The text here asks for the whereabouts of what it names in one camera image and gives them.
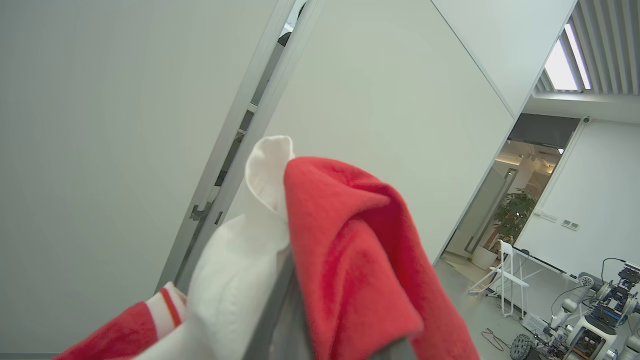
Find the red and white striped cloth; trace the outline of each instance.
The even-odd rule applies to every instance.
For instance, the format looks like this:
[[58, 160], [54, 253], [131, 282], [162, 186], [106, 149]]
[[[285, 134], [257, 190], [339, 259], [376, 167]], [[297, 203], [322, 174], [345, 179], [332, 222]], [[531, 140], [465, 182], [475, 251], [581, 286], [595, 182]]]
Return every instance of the red and white striped cloth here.
[[169, 282], [151, 299], [126, 309], [54, 360], [130, 359], [185, 321], [186, 301]]

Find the red towel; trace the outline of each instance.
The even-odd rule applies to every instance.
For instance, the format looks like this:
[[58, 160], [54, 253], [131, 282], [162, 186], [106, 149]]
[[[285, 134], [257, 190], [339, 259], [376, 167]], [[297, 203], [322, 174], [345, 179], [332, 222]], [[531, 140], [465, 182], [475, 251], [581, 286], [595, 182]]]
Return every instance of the red towel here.
[[406, 336], [418, 359], [479, 359], [391, 186], [310, 157], [291, 160], [284, 183], [316, 359], [364, 359]]
[[186, 316], [186, 297], [169, 282], [53, 360], [130, 359], [165, 337]]

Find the potted plant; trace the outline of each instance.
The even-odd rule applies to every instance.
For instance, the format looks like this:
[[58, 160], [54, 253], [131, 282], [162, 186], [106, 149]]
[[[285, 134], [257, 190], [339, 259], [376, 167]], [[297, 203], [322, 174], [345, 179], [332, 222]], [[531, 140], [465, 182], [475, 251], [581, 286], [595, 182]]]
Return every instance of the potted plant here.
[[536, 206], [538, 200], [526, 189], [516, 190], [520, 192], [507, 194], [496, 211], [493, 217], [496, 221], [493, 234], [474, 251], [471, 262], [483, 270], [488, 269], [500, 254], [499, 242], [494, 242], [496, 236], [504, 242], [513, 244]]

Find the glass door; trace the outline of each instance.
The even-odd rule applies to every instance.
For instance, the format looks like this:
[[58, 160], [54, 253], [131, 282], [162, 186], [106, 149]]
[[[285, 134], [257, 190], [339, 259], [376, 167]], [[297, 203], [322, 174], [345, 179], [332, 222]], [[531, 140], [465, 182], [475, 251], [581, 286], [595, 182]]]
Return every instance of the glass door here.
[[505, 175], [491, 168], [478, 193], [462, 217], [456, 232], [451, 236], [445, 252], [471, 258], [485, 225], [491, 220], [495, 208], [518, 170], [510, 168]]

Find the ceiling slat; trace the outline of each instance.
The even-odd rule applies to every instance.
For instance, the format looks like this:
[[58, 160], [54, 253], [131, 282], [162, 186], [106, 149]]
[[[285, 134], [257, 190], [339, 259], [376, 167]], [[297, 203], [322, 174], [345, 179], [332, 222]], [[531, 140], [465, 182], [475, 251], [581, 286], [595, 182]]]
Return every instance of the ceiling slat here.
[[608, 73], [606, 70], [603, 70], [603, 64], [606, 66], [606, 61], [604, 60], [602, 54], [602, 40], [600, 39], [600, 32], [598, 31], [596, 21], [595, 21], [595, 9], [593, 8], [593, 3], [591, 1], [581, 1], [580, 5], [582, 7], [582, 14], [584, 15], [584, 25], [587, 29], [587, 33], [589, 34], [590, 46], [593, 50], [593, 58], [596, 62], [596, 68], [598, 69], [598, 76], [600, 78], [600, 85], [602, 86], [602, 92], [605, 94], [609, 93], [609, 80]]
[[585, 66], [587, 67], [587, 77], [589, 78], [589, 82], [591, 83], [591, 88], [593, 92], [599, 94], [602, 92], [602, 86], [600, 84], [600, 76], [598, 75], [598, 69], [596, 68], [595, 60], [593, 59], [593, 51], [591, 50], [591, 43], [589, 39], [589, 34], [585, 30], [584, 26], [584, 15], [582, 13], [582, 7], [580, 5], [581, 2], [578, 2], [575, 5], [575, 10], [572, 15], [572, 26], [573, 31], [575, 32], [576, 41], [578, 41], [578, 48], [580, 50], [580, 54], [582, 55], [582, 59], [585, 62]]
[[542, 85], [545, 87], [545, 91], [551, 92], [555, 90], [554, 87], [551, 85], [551, 81], [549, 80], [549, 75], [547, 75], [546, 70], [542, 72], [542, 76], [540, 76], [540, 80], [542, 81]]
[[602, 52], [607, 59], [606, 65], [609, 70], [609, 79], [611, 80], [611, 92], [614, 94], [618, 94], [620, 91], [618, 84], [618, 64], [614, 59], [615, 50], [613, 49], [613, 41], [611, 38], [611, 34], [608, 26], [608, 17], [607, 7], [604, 4], [603, 0], [594, 0], [594, 5], [596, 6], [596, 18], [598, 19], [598, 25], [600, 25], [600, 36], [602, 39]]
[[638, 95], [638, 59], [637, 59], [637, 45], [638, 36], [636, 35], [636, 27], [633, 23], [633, 14], [636, 13], [636, 9], [633, 9], [633, 3], [636, 4], [637, 0], [623, 0], [622, 13], [625, 18], [625, 30], [627, 32], [627, 47], [629, 48], [629, 71], [631, 73], [631, 89], [634, 95]]
[[[561, 37], [576, 83], [591, 94], [640, 95], [640, 0], [578, 0], [569, 19], [591, 89], [580, 86], [579, 64], [568, 38]], [[556, 90], [546, 71], [539, 92]]]
[[618, 58], [618, 71], [620, 73], [620, 88], [623, 94], [629, 94], [629, 80], [627, 77], [627, 33], [622, 21], [622, 8], [620, 0], [609, 0], [609, 18], [611, 19], [611, 32], [613, 33], [613, 47]]

